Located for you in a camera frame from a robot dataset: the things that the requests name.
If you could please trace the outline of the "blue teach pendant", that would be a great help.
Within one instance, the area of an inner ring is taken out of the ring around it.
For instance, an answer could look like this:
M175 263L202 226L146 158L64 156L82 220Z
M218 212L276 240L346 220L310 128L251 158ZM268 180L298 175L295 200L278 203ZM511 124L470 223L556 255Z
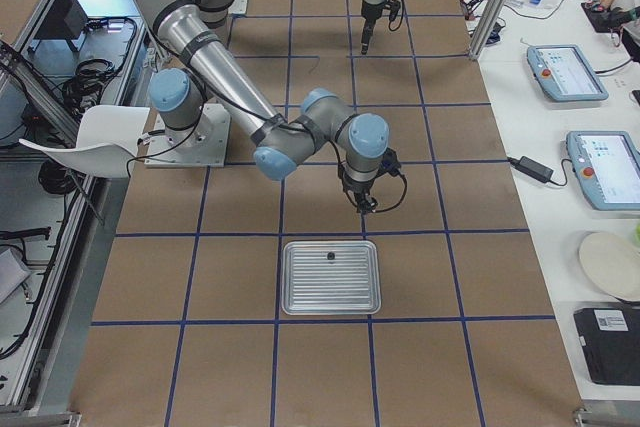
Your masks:
M555 102L601 101L609 97L577 45L529 46L526 60L543 92Z
M583 195L600 211L639 210L639 151L625 131L570 131L566 150Z

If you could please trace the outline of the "cream round plate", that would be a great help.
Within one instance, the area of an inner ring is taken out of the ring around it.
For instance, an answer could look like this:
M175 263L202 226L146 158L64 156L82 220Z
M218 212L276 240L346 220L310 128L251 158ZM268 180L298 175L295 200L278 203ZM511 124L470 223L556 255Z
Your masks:
M579 247L586 276L603 292L625 302L639 301L639 250L608 232L587 235Z

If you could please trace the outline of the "blue teach pendant far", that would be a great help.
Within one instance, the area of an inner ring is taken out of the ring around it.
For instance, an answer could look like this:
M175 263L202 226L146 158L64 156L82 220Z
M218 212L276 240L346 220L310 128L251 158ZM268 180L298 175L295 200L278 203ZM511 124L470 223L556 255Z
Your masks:
M543 92L555 102L601 101L609 97L577 45L529 46L526 60Z

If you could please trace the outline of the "black power adapter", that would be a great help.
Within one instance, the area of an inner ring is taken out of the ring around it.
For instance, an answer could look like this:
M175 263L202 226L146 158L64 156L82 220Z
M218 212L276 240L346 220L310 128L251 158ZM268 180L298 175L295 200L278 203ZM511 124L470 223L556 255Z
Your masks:
M508 162L517 171L538 182L545 184L551 181L553 170L527 156L521 156L520 158L509 157Z

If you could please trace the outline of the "black flat box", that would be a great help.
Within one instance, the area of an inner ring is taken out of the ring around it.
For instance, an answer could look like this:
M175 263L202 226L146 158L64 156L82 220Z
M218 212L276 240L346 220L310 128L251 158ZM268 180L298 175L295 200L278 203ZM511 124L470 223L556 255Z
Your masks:
M639 385L639 310L583 308L574 313L591 381Z

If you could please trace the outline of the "ribbed metal tray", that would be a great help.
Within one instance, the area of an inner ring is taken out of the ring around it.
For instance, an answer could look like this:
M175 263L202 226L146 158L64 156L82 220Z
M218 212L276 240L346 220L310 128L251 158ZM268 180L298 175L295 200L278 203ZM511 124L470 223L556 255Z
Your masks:
M326 259L334 252L333 262ZM288 315L375 314L378 251L368 240L293 241L283 249L281 308Z

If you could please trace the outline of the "white plastic chair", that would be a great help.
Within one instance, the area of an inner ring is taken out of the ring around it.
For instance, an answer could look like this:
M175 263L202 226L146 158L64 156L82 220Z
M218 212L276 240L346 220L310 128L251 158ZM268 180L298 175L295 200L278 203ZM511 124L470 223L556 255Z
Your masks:
M149 107L96 105L84 113L74 148L46 147L26 139L19 143L80 173L127 178L127 162L138 153L137 140L149 111Z

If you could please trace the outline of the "blue teach pendant near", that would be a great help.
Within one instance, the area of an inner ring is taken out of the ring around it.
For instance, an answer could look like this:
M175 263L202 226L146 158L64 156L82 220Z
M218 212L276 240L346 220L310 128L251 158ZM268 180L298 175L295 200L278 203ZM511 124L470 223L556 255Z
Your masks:
M583 195L600 211L639 210L639 151L625 131L570 131L566 150Z

